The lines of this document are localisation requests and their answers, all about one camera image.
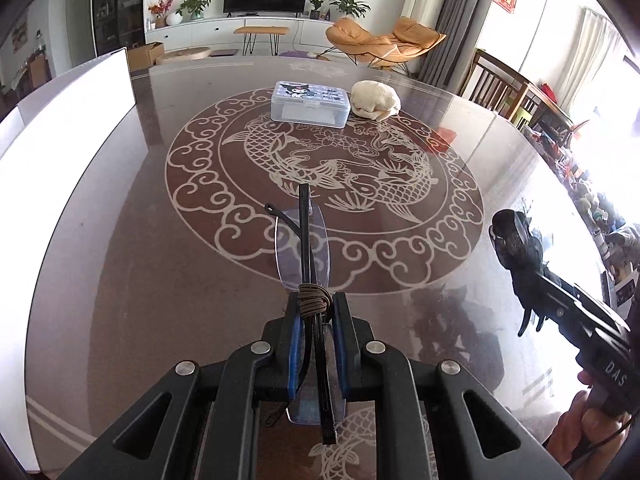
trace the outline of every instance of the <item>crumpled white cloth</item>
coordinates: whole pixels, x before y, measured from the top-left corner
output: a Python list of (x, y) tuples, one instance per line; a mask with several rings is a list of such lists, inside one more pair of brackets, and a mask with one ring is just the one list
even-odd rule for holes
[(378, 81), (358, 81), (351, 88), (351, 110), (367, 119), (383, 121), (400, 111), (400, 98), (389, 85)]

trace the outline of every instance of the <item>plastic storage box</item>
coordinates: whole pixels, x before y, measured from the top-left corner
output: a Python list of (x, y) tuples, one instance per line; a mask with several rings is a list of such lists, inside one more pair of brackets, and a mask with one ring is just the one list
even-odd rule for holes
[(342, 88), (278, 81), (271, 96), (271, 119), (344, 128), (351, 106)]

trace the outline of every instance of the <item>metal screw cap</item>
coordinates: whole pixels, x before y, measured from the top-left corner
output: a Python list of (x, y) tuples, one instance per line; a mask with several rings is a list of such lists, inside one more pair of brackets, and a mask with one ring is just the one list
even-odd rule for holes
[(443, 361), (440, 368), (447, 375), (455, 375), (460, 373), (460, 365), (452, 360)]
[(178, 375), (191, 375), (196, 371), (196, 365), (191, 361), (182, 361), (175, 365), (175, 373)]
[(382, 354), (386, 350), (386, 346), (382, 341), (369, 341), (366, 349), (372, 354)]
[(271, 345), (266, 341), (256, 341), (251, 345), (251, 352), (254, 354), (266, 354), (271, 350)]

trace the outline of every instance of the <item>leather armchair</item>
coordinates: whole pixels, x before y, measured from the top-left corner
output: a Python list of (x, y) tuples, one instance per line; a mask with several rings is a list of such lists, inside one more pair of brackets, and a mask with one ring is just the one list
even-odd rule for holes
[(326, 38), (334, 46), (357, 62), (382, 68), (404, 64), (427, 53), (441, 43), (445, 34), (401, 16), (391, 34), (374, 36), (350, 18), (343, 18), (326, 30)]

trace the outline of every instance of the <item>tv stand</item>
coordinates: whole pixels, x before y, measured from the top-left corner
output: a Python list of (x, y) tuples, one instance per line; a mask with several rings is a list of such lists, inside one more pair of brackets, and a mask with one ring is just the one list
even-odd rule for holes
[[(272, 15), (260, 12), (259, 16), (238, 16), (238, 13), (228, 11), (221, 16), (203, 18), (182, 22), (172, 27), (162, 27), (149, 30), (145, 34), (147, 43), (158, 41), (164, 44), (164, 50), (181, 50), (192, 46), (211, 46), (215, 50), (242, 48), (242, 35), (234, 31), (240, 27), (289, 27), (290, 34), (280, 38), (280, 47), (285, 50), (309, 50), (322, 52), (331, 47), (326, 38), (326, 30), (331, 22), (325, 20), (308, 20), (302, 13), (295, 17), (295, 12), (289, 16)], [(264, 52), (269, 51), (269, 37), (263, 36), (256, 40), (256, 47)]]

